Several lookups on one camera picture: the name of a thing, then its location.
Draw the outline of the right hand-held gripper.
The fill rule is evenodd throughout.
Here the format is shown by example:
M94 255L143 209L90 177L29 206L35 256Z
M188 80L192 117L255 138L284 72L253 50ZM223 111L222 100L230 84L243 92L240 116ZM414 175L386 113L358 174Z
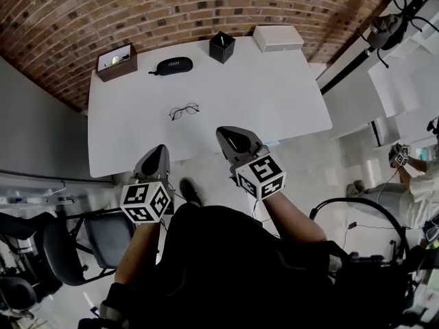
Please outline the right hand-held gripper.
M252 131L235 126L216 129L216 138L231 164L231 179L257 201L285 187L286 172L278 157Z

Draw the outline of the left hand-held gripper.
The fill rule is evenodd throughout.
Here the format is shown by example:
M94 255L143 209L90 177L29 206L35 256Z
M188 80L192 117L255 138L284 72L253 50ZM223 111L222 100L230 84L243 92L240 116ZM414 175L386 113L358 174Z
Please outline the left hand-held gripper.
M170 168L169 150L158 145L137 162L134 174L139 177L166 178ZM134 224L159 223L165 215L175 213L175 190L166 180L143 181L131 177L122 186L120 208Z

